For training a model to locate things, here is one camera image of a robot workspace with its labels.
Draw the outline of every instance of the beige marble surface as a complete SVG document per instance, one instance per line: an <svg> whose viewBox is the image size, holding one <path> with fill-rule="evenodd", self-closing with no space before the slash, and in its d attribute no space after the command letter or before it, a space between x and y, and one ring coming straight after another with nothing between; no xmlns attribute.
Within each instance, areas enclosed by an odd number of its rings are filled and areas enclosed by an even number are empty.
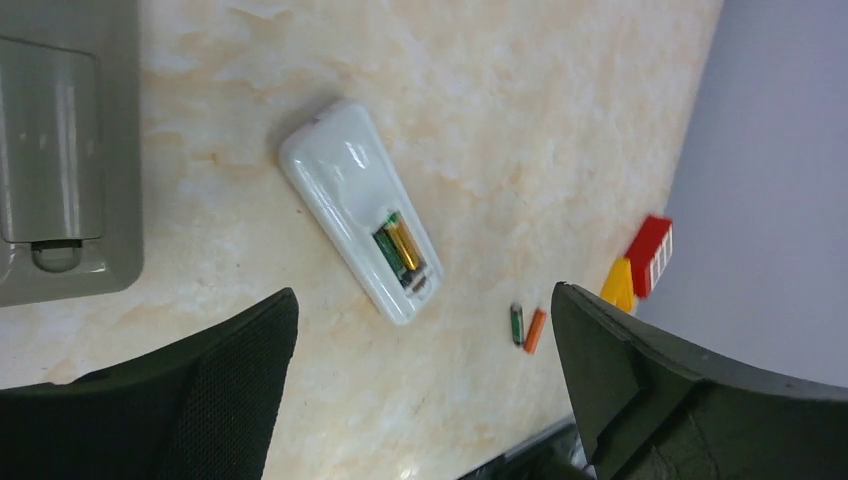
<svg viewBox="0 0 848 480"><path fill-rule="evenodd" d="M0 387L67 382L291 286L300 336L267 478L448 479L570 412L546 328L661 211L719 0L142 0L146 266L129 290L0 310ZM368 105L446 270L381 318L275 163Z"/></svg>

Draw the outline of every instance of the gray plastic object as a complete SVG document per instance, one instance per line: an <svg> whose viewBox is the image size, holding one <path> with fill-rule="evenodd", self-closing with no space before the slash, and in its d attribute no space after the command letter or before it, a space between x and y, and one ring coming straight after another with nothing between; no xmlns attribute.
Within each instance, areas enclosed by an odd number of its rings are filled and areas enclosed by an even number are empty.
<svg viewBox="0 0 848 480"><path fill-rule="evenodd" d="M143 265L135 0L0 0L0 306Z"/></svg>

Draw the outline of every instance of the red toy block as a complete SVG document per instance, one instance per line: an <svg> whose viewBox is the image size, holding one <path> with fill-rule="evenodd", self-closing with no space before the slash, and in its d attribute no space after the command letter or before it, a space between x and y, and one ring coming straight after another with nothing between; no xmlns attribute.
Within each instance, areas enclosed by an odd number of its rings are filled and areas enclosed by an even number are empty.
<svg viewBox="0 0 848 480"><path fill-rule="evenodd" d="M670 218L649 215L624 255L630 260L633 293L639 298L651 294L668 265L672 251L671 225Z"/></svg>

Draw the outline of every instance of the yellow toy block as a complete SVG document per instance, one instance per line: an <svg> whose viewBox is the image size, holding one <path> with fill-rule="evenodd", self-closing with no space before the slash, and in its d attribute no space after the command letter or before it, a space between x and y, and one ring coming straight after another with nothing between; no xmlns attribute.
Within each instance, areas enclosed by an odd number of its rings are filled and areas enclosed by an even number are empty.
<svg viewBox="0 0 848 480"><path fill-rule="evenodd" d="M621 257L612 264L604 288L601 289L601 298L627 313L633 311L636 296L633 293L630 260Z"/></svg>

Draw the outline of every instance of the gold battery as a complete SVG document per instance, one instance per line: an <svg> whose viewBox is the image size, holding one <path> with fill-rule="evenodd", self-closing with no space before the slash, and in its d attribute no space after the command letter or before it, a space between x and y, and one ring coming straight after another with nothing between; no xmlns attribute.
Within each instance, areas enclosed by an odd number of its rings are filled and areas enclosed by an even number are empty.
<svg viewBox="0 0 848 480"><path fill-rule="evenodd" d="M421 257L400 214L397 212L391 214L384 228L386 233L389 234L389 238L392 239L392 243L395 244L395 248L406 268L410 271L418 270L418 267L421 266Z"/></svg>

